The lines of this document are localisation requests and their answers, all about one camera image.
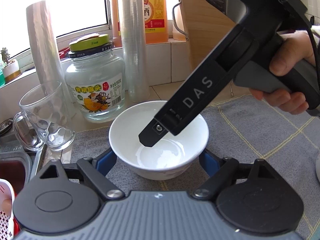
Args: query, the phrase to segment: gray towel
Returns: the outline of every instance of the gray towel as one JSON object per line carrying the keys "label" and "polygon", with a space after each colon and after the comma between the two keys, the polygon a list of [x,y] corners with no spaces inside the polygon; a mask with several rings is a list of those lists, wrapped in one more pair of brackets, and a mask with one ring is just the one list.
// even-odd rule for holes
{"label": "gray towel", "polygon": [[[320,238],[320,185],[315,161],[320,147],[320,120],[307,113],[290,115],[264,101],[246,95],[208,106],[202,112],[210,138],[207,148],[219,157],[231,156],[242,163],[266,159],[296,190],[304,202],[297,232],[307,240]],[[78,133],[71,162],[96,157],[109,148],[108,128]],[[115,185],[130,190],[192,191],[207,178],[195,160],[182,175],[151,181],[136,175],[121,160],[107,175]]]}

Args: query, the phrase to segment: triangular cutout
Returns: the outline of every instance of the triangular cutout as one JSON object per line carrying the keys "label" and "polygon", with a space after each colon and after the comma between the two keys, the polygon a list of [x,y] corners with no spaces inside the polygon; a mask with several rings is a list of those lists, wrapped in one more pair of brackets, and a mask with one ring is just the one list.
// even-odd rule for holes
{"label": "triangular cutout", "polygon": [[265,179],[274,179],[275,177],[272,176],[271,172],[263,165],[259,167],[258,178],[265,178]]}
{"label": "triangular cutout", "polygon": [[57,167],[55,165],[50,165],[49,168],[41,175],[40,179],[50,179],[59,177],[57,172]]}

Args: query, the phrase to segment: jar lid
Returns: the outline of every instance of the jar lid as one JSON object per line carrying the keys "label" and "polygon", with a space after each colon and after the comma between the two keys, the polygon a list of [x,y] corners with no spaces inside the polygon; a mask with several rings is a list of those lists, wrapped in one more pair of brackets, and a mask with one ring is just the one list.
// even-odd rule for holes
{"label": "jar lid", "polygon": [[109,43],[109,35],[108,34],[101,34],[92,33],[89,35],[85,35],[76,41],[69,43],[70,51],[82,51],[87,49],[93,49],[96,47],[100,47],[102,45]]}
{"label": "jar lid", "polygon": [[69,51],[68,54],[69,54],[69,58],[86,57],[96,53],[104,52],[112,48],[113,48],[113,43],[109,42],[107,44],[103,44],[99,47],[95,47],[91,49],[84,49],[84,50],[75,51],[75,52]]}

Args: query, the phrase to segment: bottle label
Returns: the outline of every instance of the bottle label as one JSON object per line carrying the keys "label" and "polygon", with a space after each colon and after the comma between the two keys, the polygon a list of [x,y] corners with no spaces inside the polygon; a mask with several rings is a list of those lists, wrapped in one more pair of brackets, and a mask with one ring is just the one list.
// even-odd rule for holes
{"label": "bottle label", "polygon": [[122,73],[105,82],[89,86],[68,85],[68,87],[82,112],[104,112],[121,103]]}
{"label": "bottle label", "polygon": [[165,32],[164,0],[143,0],[146,33]]}

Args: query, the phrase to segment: white plant pot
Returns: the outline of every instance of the white plant pot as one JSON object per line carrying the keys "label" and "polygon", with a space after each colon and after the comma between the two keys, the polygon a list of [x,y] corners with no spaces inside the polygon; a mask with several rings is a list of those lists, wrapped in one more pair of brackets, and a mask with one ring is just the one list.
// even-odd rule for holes
{"label": "white plant pot", "polygon": [[4,80],[6,83],[10,82],[11,80],[15,79],[17,76],[21,75],[21,71],[19,69],[18,61],[14,61],[11,64],[5,66],[2,70]]}

